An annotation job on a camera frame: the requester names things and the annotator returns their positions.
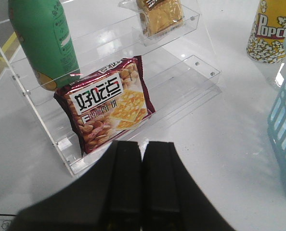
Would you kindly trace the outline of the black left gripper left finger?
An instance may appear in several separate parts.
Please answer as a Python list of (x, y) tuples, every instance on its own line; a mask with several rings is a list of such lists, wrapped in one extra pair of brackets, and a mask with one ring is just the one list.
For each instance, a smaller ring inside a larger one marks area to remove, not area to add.
[(141, 164), (136, 142), (118, 142), (109, 207), (110, 231), (139, 231), (141, 228)]

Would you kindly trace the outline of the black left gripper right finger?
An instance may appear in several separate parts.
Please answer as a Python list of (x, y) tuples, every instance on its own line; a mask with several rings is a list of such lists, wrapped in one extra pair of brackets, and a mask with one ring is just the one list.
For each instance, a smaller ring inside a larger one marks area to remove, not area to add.
[(143, 156), (143, 230), (177, 231), (179, 222), (169, 144), (151, 141)]

